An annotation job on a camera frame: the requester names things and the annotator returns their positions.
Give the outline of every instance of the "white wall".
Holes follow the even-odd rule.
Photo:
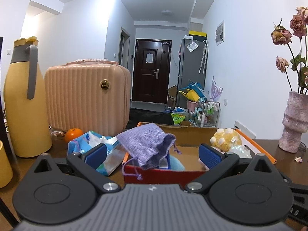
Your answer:
[[[184,30],[162,28],[137,28],[136,39],[172,40],[169,88],[177,85],[179,75],[179,50]]]
[[[136,28],[134,26],[133,18],[131,17],[121,0],[115,0],[113,10],[110,13],[108,22],[104,56],[111,61],[118,61],[119,58],[121,27],[130,35],[127,68],[132,74],[133,59],[131,59],[131,55],[134,54]]]
[[[10,65],[12,56],[7,55],[7,49],[13,50],[13,43],[20,38],[24,18],[31,0],[0,0],[0,36],[4,37],[1,53],[1,90]],[[35,3],[51,8],[60,13],[63,3],[58,0],[32,0]]]
[[[235,120],[253,131],[258,139],[279,139],[282,118],[290,87],[285,73],[275,65],[276,57],[292,58],[287,46],[275,46],[274,30],[289,29],[296,6],[308,6],[308,0],[215,0],[204,18],[203,31],[209,39],[205,89],[210,91],[212,77],[224,88],[221,96],[221,126],[233,127]],[[216,46],[215,30],[224,20],[225,42]],[[299,39],[292,37],[291,47],[299,52]],[[297,90],[297,77],[288,74]],[[228,105],[223,105],[224,98]]]
[[[43,73],[77,59],[104,58],[114,0],[74,0],[60,15],[39,23],[38,59]]]

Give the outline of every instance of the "dried rose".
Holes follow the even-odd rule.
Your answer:
[[[293,35],[299,37],[307,35],[307,27],[304,24],[304,20],[299,15],[293,15],[293,19],[290,21],[290,28],[293,29]]]
[[[291,41],[292,34],[282,26],[275,26],[275,30],[272,33],[272,40],[275,45],[286,45]]]
[[[298,11],[297,15],[300,16],[304,23],[308,24],[308,7],[296,7],[296,10]]]
[[[289,66],[288,61],[285,58],[277,57],[276,58],[276,66],[281,73],[286,72],[286,68]]]
[[[306,71],[306,72],[304,73],[304,75],[305,75],[305,82],[308,83],[308,71]]]

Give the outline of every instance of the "pink vase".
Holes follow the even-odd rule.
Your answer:
[[[290,153],[296,153],[301,141],[301,135],[307,132],[308,125],[308,95],[289,92],[285,116],[282,120],[284,130],[278,146]]]

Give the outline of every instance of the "cardboard box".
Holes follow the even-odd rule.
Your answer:
[[[147,124],[146,122],[140,122],[138,126]],[[148,169],[142,170],[139,167],[126,164],[124,170],[126,173],[135,174],[135,168],[138,173],[143,177],[143,180],[137,180],[134,176],[124,176],[125,183],[139,183],[139,184],[180,184],[184,187],[187,183],[196,179],[203,173],[202,166],[199,163],[199,146],[202,143],[210,145],[210,138],[214,135],[217,128],[198,128],[193,126],[169,126],[159,125],[165,133],[174,134],[176,137],[176,146],[182,152],[181,155],[173,152],[170,149],[170,155],[178,158],[178,160],[184,165],[185,171],[173,171],[165,169]],[[236,131],[241,135],[243,145],[247,145],[250,150],[255,154],[264,153],[272,163],[277,161],[266,152],[260,145],[255,143],[241,131]],[[129,154],[124,157],[123,163],[128,161]]]

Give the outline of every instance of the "brown door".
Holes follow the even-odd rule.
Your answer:
[[[137,39],[133,78],[133,101],[167,103],[171,43]]]

